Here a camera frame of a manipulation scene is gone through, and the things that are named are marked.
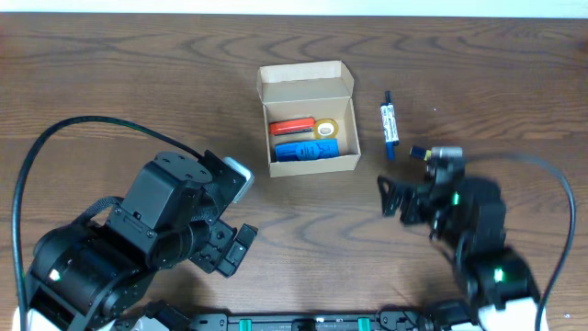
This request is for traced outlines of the yellow highlighter pen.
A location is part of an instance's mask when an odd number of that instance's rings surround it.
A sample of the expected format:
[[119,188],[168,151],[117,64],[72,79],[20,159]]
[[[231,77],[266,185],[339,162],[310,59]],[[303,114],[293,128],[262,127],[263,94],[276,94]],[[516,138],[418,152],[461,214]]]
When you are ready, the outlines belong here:
[[431,158],[432,151],[423,147],[414,145],[410,150],[410,156],[417,160],[428,161]]

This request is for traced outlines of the blue plastic case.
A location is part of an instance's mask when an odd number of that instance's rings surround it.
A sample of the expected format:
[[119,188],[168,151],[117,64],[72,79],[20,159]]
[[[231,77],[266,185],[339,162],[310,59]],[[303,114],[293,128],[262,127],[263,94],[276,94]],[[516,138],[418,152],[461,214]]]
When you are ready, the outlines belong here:
[[336,139],[282,143],[275,147],[275,154],[278,162],[314,161],[340,155]]

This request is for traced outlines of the yellow tape roll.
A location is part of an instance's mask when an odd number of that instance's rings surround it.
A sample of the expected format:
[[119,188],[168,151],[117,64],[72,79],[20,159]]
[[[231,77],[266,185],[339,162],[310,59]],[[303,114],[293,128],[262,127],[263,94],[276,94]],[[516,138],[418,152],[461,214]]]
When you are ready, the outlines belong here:
[[313,135],[317,140],[334,139],[338,131],[339,126],[333,119],[317,120],[313,126]]

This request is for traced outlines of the red stapler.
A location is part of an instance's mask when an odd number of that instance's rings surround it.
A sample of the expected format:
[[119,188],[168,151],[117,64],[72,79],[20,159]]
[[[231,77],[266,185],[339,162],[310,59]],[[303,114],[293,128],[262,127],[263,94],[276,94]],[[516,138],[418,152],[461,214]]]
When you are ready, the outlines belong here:
[[303,133],[312,131],[314,124],[313,117],[276,121],[269,124],[269,133],[276,136]]

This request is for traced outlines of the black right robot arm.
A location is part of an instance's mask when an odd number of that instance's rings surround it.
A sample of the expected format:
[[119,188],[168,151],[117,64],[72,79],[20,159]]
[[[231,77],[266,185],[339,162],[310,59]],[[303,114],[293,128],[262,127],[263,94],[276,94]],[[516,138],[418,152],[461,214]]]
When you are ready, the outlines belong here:
[[506,244],[506,205],[500,186],[466,173],[463,156],[428,156],[422,184],[377,179],[382,213],[404,226],[426,224],[449,248],[460,300],[424,310],[421,330],[543,330],[544,296],[525,259]]

